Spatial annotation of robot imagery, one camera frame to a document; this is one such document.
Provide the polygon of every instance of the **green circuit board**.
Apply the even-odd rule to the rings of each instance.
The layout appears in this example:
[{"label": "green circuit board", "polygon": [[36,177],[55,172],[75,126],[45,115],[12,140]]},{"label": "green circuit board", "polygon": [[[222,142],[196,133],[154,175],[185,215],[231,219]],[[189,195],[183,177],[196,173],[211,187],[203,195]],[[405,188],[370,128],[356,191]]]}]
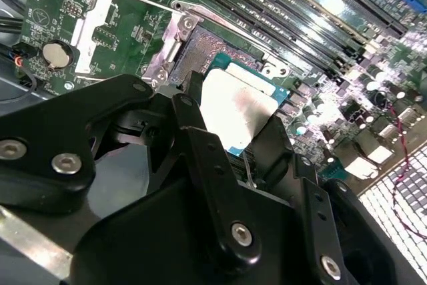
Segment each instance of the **green circuit board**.
[{"label": "green circuit board", "polygon": [[[312,133],[310,137],[296,135],[292,130],[298,113],[280,117],[295,141],[294,149],[322,168],[326,165],[318,145],[322,137],[321,126],[330,128],[337,137],[334,146],[342,138],[355,137],[360,131],[353,122],[336,121],[340,117],[340,107],[356,100],[375,118],[382,113],[369,102],[365,87],[357,79],[349,78],[351,73],[360,75],[377,67],[402,88],[418,89],[427,66],[426,15],[408,0],[150,1],[169,8],[174,1],[203,5],[273,48],[275,54],[286,62],[290,72],[273,78],[276,85],[293,89],[295,81],[300,79],[316,88],[317,96],[334,106],[337,112],[323,117],[322,123],[307,123],[308,131]],[[427,4],[427,0],[417,1],[419,7]],[[97,3],[99,0],[27,1],[21,40],[41,49],[52,39],[58,39],[73,48],[73,63],[61,69],[49,67],[42,55],[28,61],[47,91],[61,95],[122,73],[143,77],[153,56],[161,50],[171,12],[143,1],[111,0],[105,22],[101,21],[90,37],[96,44],[91,53],[90,70],[80,73],[76,68],[81,52],[73,46],[73,38],[76,26],[97,7]],[[251,41],[207,19],[200,22],[199,27],[203,28],[198,29],[199,35],[215,35],[226,43],[215,53],[238,52],[234,58],[240,57],[252,69],[262,70],[263,52]],[[361,62],[364,59],[361,53],[372,48],[376,59],[368,58],[370,66],[367,67]],[[336,84],[330,76],[325,76],[325,70],[348,80],[349,87],[344,94],[337,94]],[[301,112],[303,106],[297,107]]]}]

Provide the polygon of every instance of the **cable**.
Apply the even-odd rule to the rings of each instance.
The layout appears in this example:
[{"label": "cable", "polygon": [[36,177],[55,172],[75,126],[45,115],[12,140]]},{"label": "cable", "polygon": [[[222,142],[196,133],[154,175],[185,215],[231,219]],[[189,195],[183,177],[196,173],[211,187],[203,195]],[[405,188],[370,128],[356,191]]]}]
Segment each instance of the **cable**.
[{"label": "cable", "polygon": [[18,14],[23,15],[25,11],[25,6],[18,0],[1,0],[8,7],[16,11]]},{"label": "cable", "polygon": [[21,33],[21,28],[17,26],[4,26],[0,25],[0,33]]},{"label": "cable", "polygon": [[249,161],[248,161],[248,157],[246,156],[246,152],[243,151],[242,155],[243,155],[243,161],[245,162],[246,176],[248,177],[249,187],[252,188],[253,190],[256,190],[256,185],[252,179],[251,167],[249,165]]},{"label": "cable", "polygon": [[392,190],[392,199],[393,199],[393,206],[392,206],[392,210],[394,212],[394,215],[396,215],[396,217],[399,219],[399,222],[403,225],[403,227],[405,228],[405,230],[410,231],[411,233],[417,235],[418,237],[422,238],[423,240],[427,240],[427,236],[423,235],[419,232],[417,232],[416,230],[412,229],[407,223],[405,223],[403,221],[403,219],[400,217],[397,209],[396,209],[396,204],[397,204],[397,200],[396,200],[396,192],[397,192],[397,188],[398,188],[398,184],[402,183],[405,179],[405,173],[409,171],[410,169],[410,162],[409,162],[409,153],[408,153],[408,148],[406,147],[406,140],[405,140],[405,135],[403,134],[403,129],[402,129],[402,122],[400,121],[400,118],[397,116],[396,111],[393,108],[393,105],[390,104],[389,106],[390,112],[392,113],[393,117],[396,118],[397,124],[398,124],[398,132],[400,134],[400,142],[402,143],[402,148],[404,151],[404,155],[405,155],[405,166],[403,168],[403,172],[398,176],[398,179],[394,182],[393,185],[393,190]]},{"label": "cable", "polygon": [[10,99],[2,99],[0,100],[0,105],[4,105],[6,103],[16,103],[21,101],[27,97],[29,97],[37,87],[37,80],[34,75],[30,72],[30,70],[22,64],[22,58],[20,56],[15,57],[15,63],[19,67],[19,70],[23,71],[25,75],[31,80],[31,87],[23,94],[15,98]]},{"label": "cable", "polygon": [[14,25],[19,25],[22,26],[23,24],[23,20],[20,18],[9,18],[9,17],[0,17],[0,24],[2,25],[10,25],[10,26],[14,26]]}]

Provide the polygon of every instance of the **capacitor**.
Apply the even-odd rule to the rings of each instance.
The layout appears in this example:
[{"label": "capacitor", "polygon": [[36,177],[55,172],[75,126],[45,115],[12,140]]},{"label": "capacitor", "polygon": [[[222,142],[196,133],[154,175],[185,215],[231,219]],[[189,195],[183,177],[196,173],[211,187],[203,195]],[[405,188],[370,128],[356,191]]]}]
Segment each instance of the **capacitor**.
[{"label": "capacitor", "polygon": [[304,125],[304,123],[300,119],[297,119],[294,122],[293,127],[294,127],[295,134],[298,136],[302,136],[307,132],[307,127]]},{"label": "capacitor", "polygon": [[372,123],[374,121],[374,116],[372,116],[369,111],[365,111],[362,117],[365,119],[366,123]]},{"label": "capacitor", "polygon": [[387,78],[387,73],[385,71],[382,71],[380,68],[373,68],[372,70],[369,70],[369,74],[378,82],[382,83]]},{"label": "capacitor", "polygon": [[381,86],[380,83],[378,83],[375,79],[372,79],[368,75],[361,75],[359,77],[359,80],[367,91],[377,90]]},{"label": "capacitor", "polygon": [[369,98],[370,102],[380,108],[380,109],[386,109],[388,107],[388,104],[390,103],[387,99],[387,97],[378,90],[375,90],[372,92],[372,95]]},{"label": "capacitor", "polygon": [[406,93],[403,89],[394,85],[393,83],[387,84],[387,89],[390,90],[390,93],[396,96],[397,99],[402,99],[405,97]]},{"label": "capacitor", "polygon": [[322,99],[320,99],[320,98],[314,99],[313,100],[313,105],[318,110],[318,112],[320,112],[320,113],[322,113],[326,109],[325,102]]},{"label": "capacitor", "polygon": [[41,54],[46,60],[48,67],[54,69],[70,66],[74,60],[71,47],[58,39],[53,39],[45,43],[41,48]]},{"label": "capacitor", "polygon": [[421,103],[424,100],[424,97],[420,93],[418,93],[415,89],[408,89],[406,91],[406,97],[416,103]]},{"label": "capacitor", "polygon": [[335,142],[335,139],[329,130],[327,129],[322,130],[322,134],[325,137],[325,140],[327,141],[328,144],[332,145]]},{"label": "capacitor", "polygon": [[318,120],[318,117],[314,114],[314,109],[311,106],[306,106],[302,110],[304,116],[306,117],[307,121],[309,123],[316,123]]},{"label": "capacitor", "polygon": [[355,123],[359,127],[359,129],[365,129],[366,128],[365,121],[361,117],[359,117],[358,119],[356,119]]},{"label": "capacitor", "polygon": [[332,155],[332,152],[327,147],[323,147],[323,156],[325,157],[325,160],[328,162],[328,164],[331,164],[335,161],[334,155]]}]

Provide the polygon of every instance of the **electrolytic capacitor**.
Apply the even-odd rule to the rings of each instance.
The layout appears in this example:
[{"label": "electrolytic capacitor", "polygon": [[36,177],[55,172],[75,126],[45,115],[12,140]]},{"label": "electrolytic capacitor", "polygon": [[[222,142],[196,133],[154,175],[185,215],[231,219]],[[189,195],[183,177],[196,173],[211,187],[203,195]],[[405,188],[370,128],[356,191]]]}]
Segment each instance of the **electrolytic capacitor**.
[{"label": "electrolytic capacitor", "polygon": [[309,123],[316,123],[318,117],[314,114],[314,109],[311,106],[306,106],[303,113]]},{"label": "electrolytic capacitor", "polygon": [[326,104],[320,98],[316,98],[313,100],[314,107],[318,110],[318,112],[322,113],[326,109]]},{"label": "electrolytic capacitor", "polygon": [[332,152],[327,147],[323,147],[323,156],[325,157],[325,160],[328,164],[331,164],[335,161],[334,155],[332,155]]},{"label": "electrolytic capacitor", "polygon": [[361,117],[359,117],[358,119],[356,119],[355,123],[359,127],[359,129],[365,129],[366,128],[365,121]]},{"label": "electrolytic capacitor", "polygon": [[366,123],[372,123],[374,121],[374,116],[371,115],[369,111],[365,111],[362,115]]},{"label": "electrolytic capacitor", "polygon": [[378,83],[375,79],[372,79],[368,75],[361,75],[359,80],[367,91],[377,90],[381,86],[380,83]]},{"label": "electrolytic capacitor", "polygon": [[298,136],[302,136],[307,132],[307,127],[304,125],[304,123],[300,119],[297,119],[294,122],[293,127],[294,127],[295,134]]},{"label": "electrolytic capacitor", "polygon": [[325,137],[325,140],[328,144],[332,145],[335,142],[335,139],[329,130],[327,129],[322,130],[322,134]]},{"label": "electrolytic capacitor", "polygon": [[412,88],[406,91],[406,97],[416,103],[421,103],[424,100],[422,95]]},{"label": "electrolytic capacitor", "polygon": [[387,78],[387,73],[377,67],[373,68],[372,70],[369,70],[369,74],[379,83],[385,81]]},{"label": "electrolytic capacitor", "polygon": [[387,88],[388,90],[390,90],[390,93],[396,96],[397,99],[402,99],[406,95],[405,91],[402,88],[394,85],[393,83],[388,83]]}]

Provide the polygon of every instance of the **black wire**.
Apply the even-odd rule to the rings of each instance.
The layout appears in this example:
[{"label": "black wire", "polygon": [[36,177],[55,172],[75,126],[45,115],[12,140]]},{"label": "black wire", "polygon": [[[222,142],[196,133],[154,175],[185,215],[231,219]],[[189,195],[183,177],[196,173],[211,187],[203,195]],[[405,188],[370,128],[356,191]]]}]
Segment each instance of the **black wire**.
[{"label": "black wire", "polygon": [[2,25],[19,25],[22,26],[23,20],[20,18],[12,18],[12,17],[0,17],[0,24]]},{"label": "black wire", "polygon": [[21,28],[18,26],[4,26],[0,25],[0,33],[21,33]]},{"label": "black wire", "polygon": [[25,75],[28,76],[28,78],[31,80],[31,87],[23,94],[15,98],[9,98],[9,99],[2,99],[0,100],[0,105],[5,105],[6,103],[16,103],[18,101],[21,101],[27,97],[29,97],[36,89],[37,87],[37,80],[34,77],[34,75],[30,72],[28,68],[25,66],[21,66],[19,70],[23,71]]},{"label": "black wire", "polygon": [[23,15],[25,11],[24,5],[18,0],[1,0],[12,10],[16,11],[18,14]]}]

